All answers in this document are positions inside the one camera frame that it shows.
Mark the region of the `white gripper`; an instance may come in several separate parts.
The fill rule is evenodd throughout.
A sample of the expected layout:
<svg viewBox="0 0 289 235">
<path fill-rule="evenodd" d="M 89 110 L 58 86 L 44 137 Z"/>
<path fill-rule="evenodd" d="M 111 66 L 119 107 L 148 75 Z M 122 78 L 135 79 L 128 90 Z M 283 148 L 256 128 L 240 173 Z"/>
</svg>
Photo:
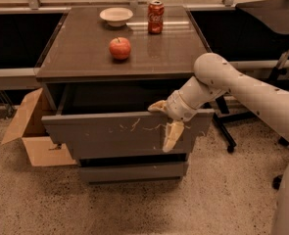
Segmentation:
<svg viewBox="0 0 289 235">
<path fill-rule="evenodd" d="M 166 136 L 163 151 L 170 152 L 184 131 L 184 123 L 193 118 L 197 111 L 188 106 L 182 99 L 178 90 L 175 90 L 167 100 L 160 100 L 148 107 L 149 112 L 167 113 L 173 122 L 166 125 Z"/>
</svg>

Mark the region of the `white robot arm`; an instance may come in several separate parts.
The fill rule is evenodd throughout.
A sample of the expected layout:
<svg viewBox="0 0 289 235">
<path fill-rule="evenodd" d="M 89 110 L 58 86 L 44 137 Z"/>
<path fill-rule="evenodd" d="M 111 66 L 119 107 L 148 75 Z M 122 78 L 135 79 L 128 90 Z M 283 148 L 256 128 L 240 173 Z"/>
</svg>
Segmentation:
<svg viewBox="0 0 289 235">
<path fill-rule="evenodd" d="M 204 104 L 224 93 L 235 97 L 289 142 L 289 92 L 238 71 L 218 54 L 206 53 L 196 60 L 194 75 L 180 89 L 148 108 L 172 119 L 166 127 L 163 151 L 173 149 L 185 122 Z M 279 186 L 270 235 L 289 235 L 289 164 Z"/>
</svg>

